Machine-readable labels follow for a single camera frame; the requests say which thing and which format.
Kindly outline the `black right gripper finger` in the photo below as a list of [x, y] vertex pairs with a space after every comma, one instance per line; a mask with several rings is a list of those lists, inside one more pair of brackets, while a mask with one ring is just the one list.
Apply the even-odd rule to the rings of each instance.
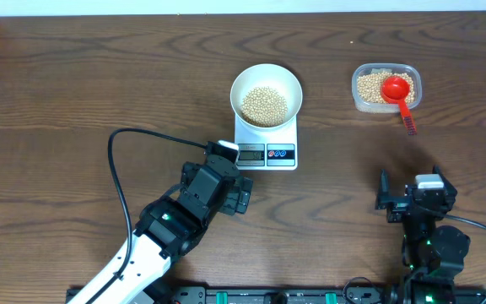
[[446, 179], [438, 165], [433, 166], [433, 174], [437, 174], [444, 183], [444, 189], [448, 194], [456, 194], [456, 188]]
[[375, 199], [376, 209], [386, 209], [390, 203], [389, 177], [385, 170], [381, 171], [379, 187]]

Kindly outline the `red plastic measuring scoop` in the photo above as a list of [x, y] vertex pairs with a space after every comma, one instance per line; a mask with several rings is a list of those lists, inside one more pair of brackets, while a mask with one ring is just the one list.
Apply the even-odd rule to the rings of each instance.
[[405, 79], [397, 76], [391, 76], [385, 79], [381, 85], [382, 99], [388, 104], [398, 105], [402, 121], [407, 129], [408, 135], [413, 136], [417, 134], [417, 128], [406, 103], [409, 93], [409, 83]]

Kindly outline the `pile of dried soybeans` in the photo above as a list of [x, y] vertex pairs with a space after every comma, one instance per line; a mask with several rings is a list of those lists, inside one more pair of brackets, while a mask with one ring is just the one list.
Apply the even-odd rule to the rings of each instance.
[[357, 78], [357, 91], [360, 98], [369, 103], [386, 104], [386, 101], [381, 96], [381, 85], [390, 77], [402, 78], [410, 84], [410, 92], [407, 96], [406, 102], [408, 104], [413, 103], [415, 101], [413, 79], [407, 73], [392, 73], [387, 71], [380, 71], [377, 73], [359, 76]]

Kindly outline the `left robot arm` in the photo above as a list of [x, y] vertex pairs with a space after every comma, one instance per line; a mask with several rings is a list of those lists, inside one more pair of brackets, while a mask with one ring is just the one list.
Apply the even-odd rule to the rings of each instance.
[[132, 302], [199, 244], [216, 214], [244, 214], [252, 186], [220, 155], [185, 163], [181, 182], [144, 208], [131, 237], [69, 303]]

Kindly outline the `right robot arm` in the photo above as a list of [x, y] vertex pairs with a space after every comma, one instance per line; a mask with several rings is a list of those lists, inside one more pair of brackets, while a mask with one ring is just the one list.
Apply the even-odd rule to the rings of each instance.
[[456, 202], [457, 190], [438, 166], [417, 175], [402, 196], [390, 192], [389, 176], [381, 172], [375, 207], [389, 223], [403, 228], [402, 265], [409, 272], [388, 286], [384, 303], [455, 303], [454, 278], [464, 269], [470, 237], [452, 225], [438, 227]]

